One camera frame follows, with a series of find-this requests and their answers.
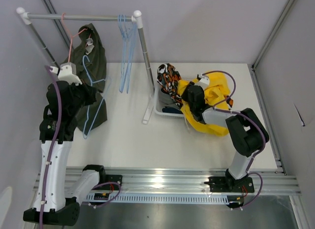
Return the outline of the pink hanger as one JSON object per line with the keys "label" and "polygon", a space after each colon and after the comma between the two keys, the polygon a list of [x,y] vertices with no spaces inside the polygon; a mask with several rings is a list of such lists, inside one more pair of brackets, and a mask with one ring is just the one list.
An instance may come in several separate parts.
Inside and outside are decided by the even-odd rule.
{"label": "pink hanger", "polygon": [[[68,58],[67,58],[67,62],[69,63],[71,61],[71,52],[72,52],[72,44],[73,44],[73,39],[77,36],[79,36],[82,32],[87,31],[87,28],[82,29],[81,31],[79,31],[77,34],[72,35],[71,31],[67,28],[66,24],[64,23],[64,16],[66,15],[66,13],[62,13],[61,15],[61,23],[62,26],[64,27],[64,29],[66,30],[67,35],[69,36],[70,39],[70,45],[69,45],[69,52],[68,52]],[[86,45],[85,45],[85,49],[86,52],[85,54],[88,55],[92,52],[92,50],[94,49],[94,45],[92,42],[92,38],[91,38],[92,34],[89,34],[89,37],[86,40]]]}

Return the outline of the navy blue shorts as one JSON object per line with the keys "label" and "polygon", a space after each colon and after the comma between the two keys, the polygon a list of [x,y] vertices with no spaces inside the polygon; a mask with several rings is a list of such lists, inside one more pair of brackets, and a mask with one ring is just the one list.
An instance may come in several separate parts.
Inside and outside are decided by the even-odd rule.
{"label": "navy blue shorts", "polygon": [[181,110],[174,108],[174,107],[170,107],[170,106],[163,107],[162,112],[163,113],[170,113],[170,114],[179,114],[179,115],[183,114],[181,112]]}

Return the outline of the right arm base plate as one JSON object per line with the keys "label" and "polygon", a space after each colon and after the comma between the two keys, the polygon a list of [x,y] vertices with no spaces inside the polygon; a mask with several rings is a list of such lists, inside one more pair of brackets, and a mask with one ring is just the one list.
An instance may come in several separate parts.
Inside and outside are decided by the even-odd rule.
{"label": "right arm base plate", "polygon": [[245,176],[242,179],[235,180],[223,176],[211,176],[205,184],[210,186],[210,192],[213,193],[254,193],[252,178]]}

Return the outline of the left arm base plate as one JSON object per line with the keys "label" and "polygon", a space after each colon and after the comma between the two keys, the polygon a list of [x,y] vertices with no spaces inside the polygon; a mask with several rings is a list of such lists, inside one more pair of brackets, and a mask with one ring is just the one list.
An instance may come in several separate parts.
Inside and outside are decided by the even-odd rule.
{"label": "left arm base plate", "polygon": [[123,182],[123,176],[117,174],[107,174],[103,179],[100,180],[99,184],[106,182],[111,182],[111,184],[100,186],[98,187],[98,190],[117,191],[119,189],[118,186],[112,184],[112,182],[119,183],[121,186]]}

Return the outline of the blue hanger of patterned shorts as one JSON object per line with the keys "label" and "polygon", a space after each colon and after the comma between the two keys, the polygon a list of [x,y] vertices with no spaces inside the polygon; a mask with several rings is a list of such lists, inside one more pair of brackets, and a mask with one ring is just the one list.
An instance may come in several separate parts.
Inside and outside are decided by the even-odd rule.
{"label": "blue hanger of patterned shorts", "polygon": [[118,16],[118,26],[122,37],[122,58],[121,58],[121,78],[119,91],[123,93],[124,88],[127,88],[128,75],[129,75],[129,47],[131,40],[132,28],[128,27],[125,15]]}

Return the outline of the olive green shorts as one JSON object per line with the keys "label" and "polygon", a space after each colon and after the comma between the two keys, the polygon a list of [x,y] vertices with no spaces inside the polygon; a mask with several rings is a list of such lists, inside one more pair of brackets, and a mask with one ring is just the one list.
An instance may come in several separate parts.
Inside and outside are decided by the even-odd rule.
{"label": "olive green shorts", "polygon": [[92,23],[82,26],[78,36],[81,43],[71,51],[64,63],[75,64],[77,76],[97,89],[96,102],[84,106],[76,116],[78,129],[87,136],[107,121],[106,101],[102,96],[107,78],[107,60],[100,36]]}

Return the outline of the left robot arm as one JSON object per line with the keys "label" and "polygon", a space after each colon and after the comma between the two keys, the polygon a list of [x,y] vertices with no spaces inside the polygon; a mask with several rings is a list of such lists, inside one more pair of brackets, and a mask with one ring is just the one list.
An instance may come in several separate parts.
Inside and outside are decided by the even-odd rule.
{"label": "left robot arm", "polygon": [[39,127],[42,163],[38,192],[33,206],[23,213],[25,222],[73,226],[90,190],[106,186],[104,166],[87,165],[76,183],[68,191],[64,188],[67,159],[77,127],[76,115],[84,106],[96,102],[96,92],[96,88],[85,83],[57,81],[48,86],[48,105]]}

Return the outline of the yellow shorts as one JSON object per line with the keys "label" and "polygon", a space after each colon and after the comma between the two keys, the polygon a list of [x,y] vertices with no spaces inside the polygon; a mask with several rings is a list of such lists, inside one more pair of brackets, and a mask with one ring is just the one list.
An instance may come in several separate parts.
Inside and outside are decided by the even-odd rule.
{"label": "yellow shorts", "polygon": [[[231,93],[226,76],[220,72],[210,73],[207,76],[210,79],[210,84],[204,91],[205,103],[208,105],[216,104],[218,109],[229,110],[233,106],[233,101],[224,100]],[[214,124],[202,124],[196,121],[190,111],[189,104],[184,100],[182,103],[181,111],[184,114],[186,123],[189,123],[196,131],[216,136],[229,134],[228,129],[225,127]]]}

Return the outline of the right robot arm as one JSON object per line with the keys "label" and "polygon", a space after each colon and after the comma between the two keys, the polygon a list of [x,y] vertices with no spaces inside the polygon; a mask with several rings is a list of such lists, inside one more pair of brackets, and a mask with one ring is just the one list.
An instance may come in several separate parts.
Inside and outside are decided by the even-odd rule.
{"label": "right robot arm", "polygon": [[192,82],[181,94],[183,104],[188,108],[185,116],[201,127],[227,129],[236,150],[232,164],[225,172],[224,186],[230,191],[238,190],[248,178],[249,169],[255,157],[261,153],[269,135],[251,108],[242,111],[216,109],[205,101],[204,90]]}

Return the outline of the blue hanger of yellow shorts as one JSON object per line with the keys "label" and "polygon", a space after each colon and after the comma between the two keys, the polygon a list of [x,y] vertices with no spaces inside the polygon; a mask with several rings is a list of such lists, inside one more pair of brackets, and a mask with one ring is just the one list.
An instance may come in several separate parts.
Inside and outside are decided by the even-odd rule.
{"label": "blue hanger of yellow shorts", "polygon": [[[89,79],[89,82],[90,82],[89,88],[91,88],[91,95],[92,95],[92,97],[91,97],[91,101],[89,101],[89,103],[88,103],[88,108],[87,108],[87,112],[86,112],[86,120],[84,122],[83,130],[82,130],[82,136],[83,136],[84,139],[88,138],[92,128],[94,127],[94,124],[95,124],[96,118],[97,118],[97,116],[98,116],[98,114],[100,112],[101,106],[105,102],[106,93],[107,93],[107,91],[108,91],[108,89],[109,89],[109,87],[111,85],[111,77],[109,77],[109,78],[105,77],[105,78],[93,81],[93,79],[91,77],[91,74],[90,74],[89,70],[87,69],[86,61],[90,62],[90,59],[89,59],[89,57],[87,55],[84,55],[83,58],[82,58],[82,63],[83,63],[84,71],[86,72],[86,75],[87,75],[87,77]],[[88,128],[88,131],[86,132],[87,124],[88,124],[88,121],[90,120],[90,106],[97,102],[97,98],[96,98],[97,95],[96,94],[99,93],[97,88],[94,87],[93,85],[101,83],[101,82],[103,82],[104,85],[105,85],[105,83],[107,81],[109,81],[109,86],[104,89],[105,94],[102,96],[102,98],[100,100],[100,103],[97,106],[97,110],[96,110],[96,112],[94,114],[94,117],[92,118],[92,122],[91,122],[91,124],[90,124],[90,126]]]}

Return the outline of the orange black patterned shorts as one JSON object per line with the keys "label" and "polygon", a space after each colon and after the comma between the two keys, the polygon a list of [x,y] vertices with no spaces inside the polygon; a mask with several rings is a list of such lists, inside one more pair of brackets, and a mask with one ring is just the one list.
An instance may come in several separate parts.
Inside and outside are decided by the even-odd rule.
{"label": "orange black patterned shorts", "polygon": [[[160,85],[160,89],[171,96],[178,109],[181,109],[183,106],[182,99],[177,93],[178,84],[181,79],[179,72],[172,64],[161,64],[157,69],[157,82]],[[225,100],[233,101],[229,96]]]}

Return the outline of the grey shorts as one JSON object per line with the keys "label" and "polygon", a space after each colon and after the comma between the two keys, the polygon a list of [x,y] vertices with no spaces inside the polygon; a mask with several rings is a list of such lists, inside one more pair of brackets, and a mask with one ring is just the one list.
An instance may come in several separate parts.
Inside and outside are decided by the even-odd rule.
{"label": "grey shorts", "polygon": [[178,109],[178,106],[176,105],[175,101],[171,98],[169,94],[164,93],[162,89],[158,91],[158,100],[164,107]]}

